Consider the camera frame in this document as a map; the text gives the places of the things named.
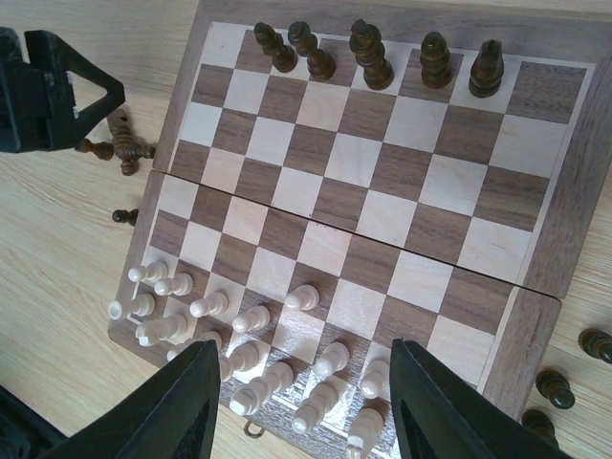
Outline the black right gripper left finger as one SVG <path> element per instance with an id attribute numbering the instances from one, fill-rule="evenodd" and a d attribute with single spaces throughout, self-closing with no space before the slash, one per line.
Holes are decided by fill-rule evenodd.
<path id="1" fill-rule="evenodd" d="M 209 458 L 220 367 L 216 343 L 195 341 L 121 403 L 45 458 Z"/>

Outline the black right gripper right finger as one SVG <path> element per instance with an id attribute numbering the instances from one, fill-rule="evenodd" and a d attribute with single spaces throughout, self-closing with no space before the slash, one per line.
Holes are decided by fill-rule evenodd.
<path id="1" fill-rule="evenodd" d="M 390 400 L 403 458 L 566 458 L 414 340 L 394 339 Z"/>

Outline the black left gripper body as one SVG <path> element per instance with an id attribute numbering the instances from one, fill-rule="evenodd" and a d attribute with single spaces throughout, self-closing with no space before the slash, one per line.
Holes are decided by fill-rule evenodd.
<path id="1" fill-rule="evenodd" d="M 42 74 L 23 58 L 15 30 L 1 28 L 1 151 L 22 153 L 49 147 Z"/>

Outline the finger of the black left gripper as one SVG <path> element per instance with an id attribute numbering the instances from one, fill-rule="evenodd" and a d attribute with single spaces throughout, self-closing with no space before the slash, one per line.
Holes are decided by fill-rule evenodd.
<path id="1" fill-rule="evenodd" d="M 56 151 L 79 144 L 105 117 L 125 102 L 124 87 L 58 35 L 38 30 L 25 33 L 36 77 L 28 89 L 29 151 Z M 72 77 L 81 77 L 105 91 L 103 97 L 77 108 Z"/>

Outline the dark bishop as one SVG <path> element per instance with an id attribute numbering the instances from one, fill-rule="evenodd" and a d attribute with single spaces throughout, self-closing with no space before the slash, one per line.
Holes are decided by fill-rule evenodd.
<path id="1" fill-rule="evenodd" d="M 440 89 L 452 78 L 450 51 L 446 39 L 438 32 L 427 33 L 421 44 L 420 63 L 423 84 Z"/>
<path id="2" fill-rule="evenodd" d="M 272 59 L 273 67 L 280 73 L 291 72 L 297 64 L 297 54 L 287 46 L 282 36 L 270 25 L 258 22 L 253 29 L 255 39 L 265 55 Z"/>

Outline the dark king chess piece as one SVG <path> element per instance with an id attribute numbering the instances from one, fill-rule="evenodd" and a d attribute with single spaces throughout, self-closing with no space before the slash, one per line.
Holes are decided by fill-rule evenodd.
<path id="1" fill-rule="evenodd" d="M 393 82 L 393 68 L 385 58 L 382 35 L 376 26 L 363 19 L 355 21 L 351 27 L 349 47 L 363 68 L 363 80 L 369 89 L 381 91 Z"/>

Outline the dark knight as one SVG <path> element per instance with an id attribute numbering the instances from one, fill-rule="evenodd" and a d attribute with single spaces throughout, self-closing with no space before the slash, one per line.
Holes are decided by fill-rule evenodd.
<path id="1" fill-rule="evenodd" d="M 482 43 L 470 69 L 469 90 L 477 98 L 494 95 L 504 74 L 502 42 L 491 39 Z"/>

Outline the dark queen chess piece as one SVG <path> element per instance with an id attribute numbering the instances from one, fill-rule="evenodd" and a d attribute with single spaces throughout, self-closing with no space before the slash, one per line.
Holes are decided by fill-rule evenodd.
<path id="1" fill-rule="evenodd" d="M 306 22 L 292 23 L 288 30 L 288 38 L 296 52 L 306 58 L 307 68 L 313 80 L 325 81 L 334 75 L 337 68 L 335 60 L 327 51 L 320 49 L 317 38 Z"/>

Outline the wooden chess board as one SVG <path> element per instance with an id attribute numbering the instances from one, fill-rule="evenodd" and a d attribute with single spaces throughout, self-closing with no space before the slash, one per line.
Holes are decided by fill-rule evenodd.
<path id="1" fill-rule="evenodd" d="M 349 47 L 363 19 L 393 82 L 367 87 Z M 297 54 L 278 72 L 253 33 L 284 43 L 306 22 L 336 62 Z M 452 78 L 423 84 L 427 33 Z M 499 90 L 470 69 L 502 42 Z M 375 458 L 399 446 L 378 380 L 394 339 L 419 342 L 512 418 L 532 391 L 611 161 L 611 20 L 551 11 L 399 8 L 338 1 L 203 1 L 116 298 L 112 341 L 156 366 L 191 339 L 248 343 L 220 401 L 277 362 L 294 379 L 245 416 L 340 458 L 358 413 L 384 418 Z M 285 296 L 312 285 L 307 311 Z"/>

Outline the white pawn on centre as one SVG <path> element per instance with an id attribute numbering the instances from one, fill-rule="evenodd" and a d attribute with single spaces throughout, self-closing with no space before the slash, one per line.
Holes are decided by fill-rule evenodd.
<path id="1" fill-rule="evenodd" d="M 307 311 L 319 304 L 318 290 L 312 285 L 301 285 L 284 298 L 284 305 L 294 311 Z"/>

